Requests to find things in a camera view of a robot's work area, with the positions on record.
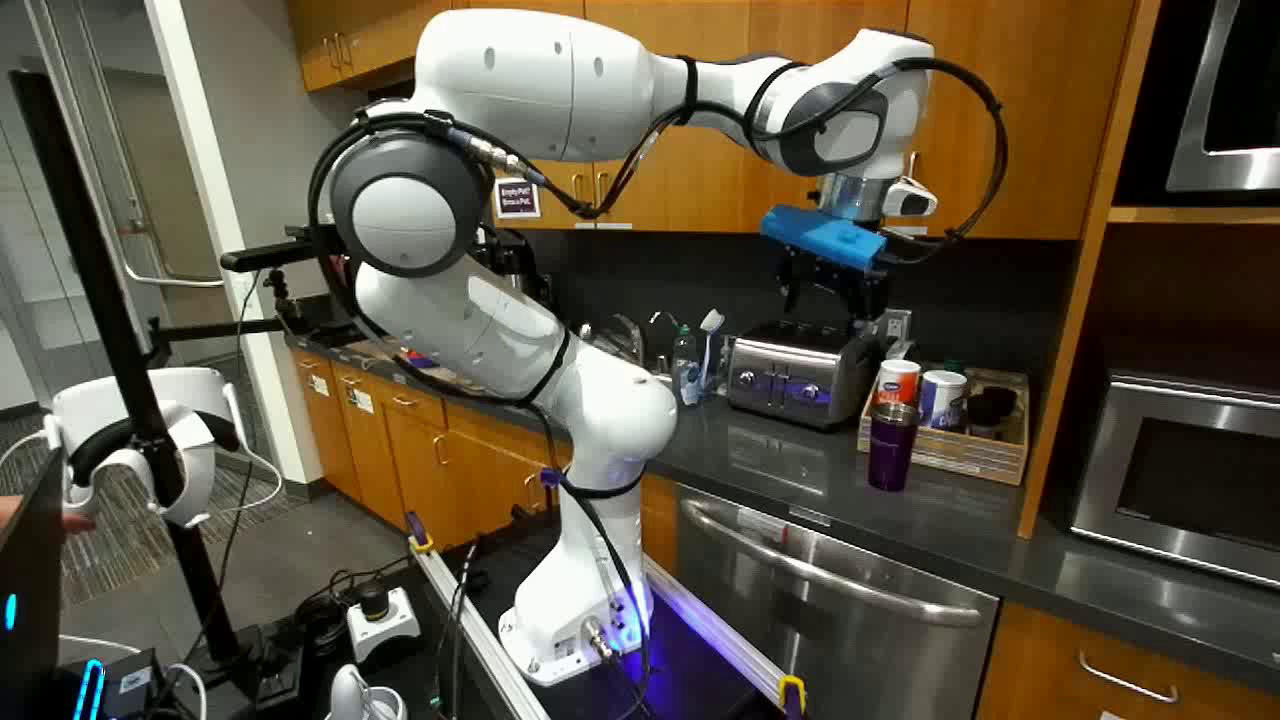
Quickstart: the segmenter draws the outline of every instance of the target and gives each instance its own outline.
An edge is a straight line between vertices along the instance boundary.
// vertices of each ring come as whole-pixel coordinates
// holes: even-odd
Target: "kitchen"
[[[668,453],[650,463],[654,475],[640,485],[646,556],[662,570],[685,564],[685,495],[706,492],[774,525],[796,525],[1000,597],[991,660],[983,665],[983,679],[970,679],[974,717],[1048,717],[1052,709],[1062,717],[1078,717],[1078,709],[1091,717],[1160,717],[1163,704],[1176,704],[1170,711],[1183,717],[1248,717],[1231,711],[1235,694],[1245,698],[1239,709],[1254,709],[1253,717],[1274,711],[1266,694],[1274,694],[1270,652],[1280,644],[1264,633],[1274,628],[1274,592],[1099,548],[1052,525],[1060,508],[1056,492],[1070,485],[1062,472],[1070,472],[1070,455],[1078,461],[1070,444],[1087,444],[1087,429],[1070,431],[1087,426],[1070,414],[1087,403],[1078,401],[1083,388],[1070,384],[1074,365],[1087,368],[1091,354],[1224,348],[1219,338],[1231,338],[1224,348],[1231,355],[1266,348],[1266,316],[1208,312],[1205,298],[1224,298],[1219,304],[1226,304],[1231,292],[1215,288],[1224,280],[1208,280],[1205,288],[1196,270],[1210,262],[1224,276],[1245,276],[1261,292],[1248,298],[1253,309],[1266,309],[1264,264],[1253,254],[1266,258],[1264,237],[1280,226],[1274,209],[1112,201],[1127,131],[1139,131],[1131,115],[1160,3],[978,3],[970,14],[913,0],[858,3],[858,19],[849,19],[838,3],[811,3],[796,19],[778,19],[774,3],[753,3],[753,14],[715,28],[692,24],[695,14],[712,14],[715,3],[662,14],[645,3],[640,14],[640,3],[599,0],[591,10],[564,10],[635,33],[650,48],[700,48],[706,58],[778,48],[817,60],[858,24],[903,28],[927,36],[938,58],[974,67],[1005,95],[1016,149],[1008,185],[974,229],[974,240],[918,273],[899,273],[892,304],[913,309],[913,338],[918,346],[951,354],[964,365],[1019,368],[1026,376],[1036,426],[1019,487],[913,470],[907,492],[884,495],[863,485],[863,455],[849,426],[809,431],[706,401],[679,414]],[[308,94],[323,95],[402,86],[416,28],[434,10],[363,3],[359,14],[331,14],[327,3],[288,3],[288,14],[299,77]],[[959,221],[954,211],[978,188],[989,125],[978,109],[967,109],[949,87],[927,99],[927,115],[914,137],[914,174],[949,201],[931,221],[931,231],[938,231]],[[609,174],[564,169],[564,185],[599,193]],[[740,149],[705,146],[695,131],[668,131],[615,216],[576,229],[566,216],[547,211],[542,229],[522,231],[534,237],[541,264],[557,280],[550,298],[564,301],[557,309],[572,322],[602,322],[610,312],[640,325],[650,312],[695,322],[705,309],[719,309],[730,322],[769,322],[774,312],[772,254],[742,231],[757,231],[758,209],[805,201],[805,193],[798,179],[758,169]],[[1208,254],[1196,240],[1205,231],[1215,237],[1215,247],[1239,254]],[[1131,332],[1136,322],[1146,322],[1139,301],[1154,304],[1163,322],[1163,332],[1146,325],[1153,339]],[[798,304],[832,322],[827,298],[805,292]],[[646,329],[646,338],[650,348],[668,348],[661,329]],[[374,410],[387,410],[380,415],[327,410],[323,420],[315,393],[308,396],[323,475],[363,500],[368,511],[400,525],[402,508],[431,518],[431,508],[472,506],[472,511],[431,522],[439,525],[439,546],[463,546],[476,532],[498,528],[511,500],[541,506],[522,487],[522,475],[541,463],[533,426],[511,426],[509,415],[431,393],[406,393],[384,359],[368,359],[354,348],[299,339],[296,365],[299,396],[320,388],[320,376],[323,388],[343,388],[343,396],[368,396]],[[447,492],[480,472],[498,480],[472,495]],[[1040,679],[1070,686],[1062,677],[1074,677],[1078,690],[1040,690],[1026,673],[1036,660],[1043,665]]]

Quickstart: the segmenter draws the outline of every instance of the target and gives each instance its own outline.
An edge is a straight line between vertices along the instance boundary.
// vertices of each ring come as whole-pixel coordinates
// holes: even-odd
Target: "dark countertop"
[[[296,346],[413,384],[391,359]],[[1102,548],[1056,525],[1016,542],[1016,492],[954,472],[913,470],[907,492],[877,492],[852,429],[811,431],[712,401],[679,414],[650,472],[1280,694],[1280,592]]]

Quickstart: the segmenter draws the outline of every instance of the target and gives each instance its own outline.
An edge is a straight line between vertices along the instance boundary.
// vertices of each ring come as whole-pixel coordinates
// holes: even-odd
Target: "dark tile backsplash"
[[[564,322],[654,309],[695,325],[706,309],[727,322],[778,322],[774,247],[758,237],[534,237],[541,273]],[[1074,246],[959,246],[918,270],[899,270],[892,304],[913,309],[913,338],[927,355],[1019,368],[1043,388],[1068,301]],[[798,322],[843,322],[827,292],[805,292]]]

